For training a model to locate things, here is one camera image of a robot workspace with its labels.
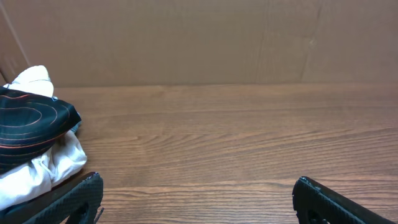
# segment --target white cloth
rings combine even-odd
[[[44,66],[23,71],[5,88],[52,97],[53,85]],[[0,211],[36,198],[76,174],[87,157],[79,140],[68,131],[46,153],[0,175]]]

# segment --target pile of clothes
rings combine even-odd
[[[87,161],[74,107],[53,96],[44,66],[0,86],[0,214],[76,174]]]

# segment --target dark striped cloth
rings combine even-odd
[[[45,153],[79,121],[69,103],[0,87],[0,174]]]

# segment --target wooden tabletop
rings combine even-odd
[[[298,223],[301,175],[398,222],[398,84],[57,88],[100,223]]]

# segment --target cardboard panel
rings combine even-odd
[[[0,1],[0,85],[5,80],[13,81],[27,67],[27,61],[12,33],[7,13]]]
[[[398,81],[398,1],[326,0],[305,82]]]
[[[300,79],[318,0],[4,0],[56,86]]]

